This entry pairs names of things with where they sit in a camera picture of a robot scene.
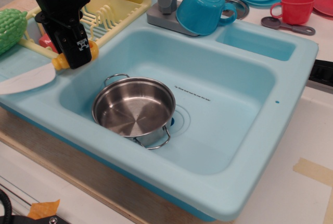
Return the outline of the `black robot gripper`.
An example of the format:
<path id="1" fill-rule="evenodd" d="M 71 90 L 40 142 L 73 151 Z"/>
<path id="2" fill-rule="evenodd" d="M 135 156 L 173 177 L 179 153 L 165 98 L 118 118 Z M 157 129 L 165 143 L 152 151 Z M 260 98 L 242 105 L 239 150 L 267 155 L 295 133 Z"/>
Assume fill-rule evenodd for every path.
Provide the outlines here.
<path id="1" fill-rule="evenodd" d="M 57 30 L 52 23 L 43 28 L 58 54 L 63 53 L 71 69 L 92 60 L 88 37 L 83 25 L 81 9 L 90 0 L 36 0 L 44 16 L 66 28 Z"/>

